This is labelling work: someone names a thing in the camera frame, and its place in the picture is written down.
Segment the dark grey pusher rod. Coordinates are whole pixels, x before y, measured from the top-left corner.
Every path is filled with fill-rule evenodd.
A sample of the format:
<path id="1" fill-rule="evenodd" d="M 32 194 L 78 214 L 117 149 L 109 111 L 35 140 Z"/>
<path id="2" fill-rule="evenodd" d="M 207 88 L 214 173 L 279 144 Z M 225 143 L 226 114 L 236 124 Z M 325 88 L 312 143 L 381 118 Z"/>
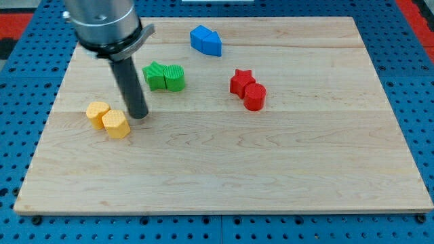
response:
<path id="1" fill-rule="evenodd" d="M 149 111 L 144 93 L 131 57 L 109 62 L 127 111 L 133 119 L 145 118 Z"/>

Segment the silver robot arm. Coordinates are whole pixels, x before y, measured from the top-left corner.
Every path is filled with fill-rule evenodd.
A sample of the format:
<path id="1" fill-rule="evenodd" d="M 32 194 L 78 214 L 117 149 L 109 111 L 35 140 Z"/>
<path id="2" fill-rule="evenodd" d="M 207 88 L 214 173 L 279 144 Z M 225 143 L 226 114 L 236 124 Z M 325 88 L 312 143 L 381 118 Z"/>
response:
<path id="1" fill-rule="evenodd" d="M 148 113 L 132 55 L 155 32 L 142 25 L 131 0 L 64 0 L 63 18 L 75 29 L 79 43 L 98 59 L 105 59 L 130 117 L 143 119 Z"/>

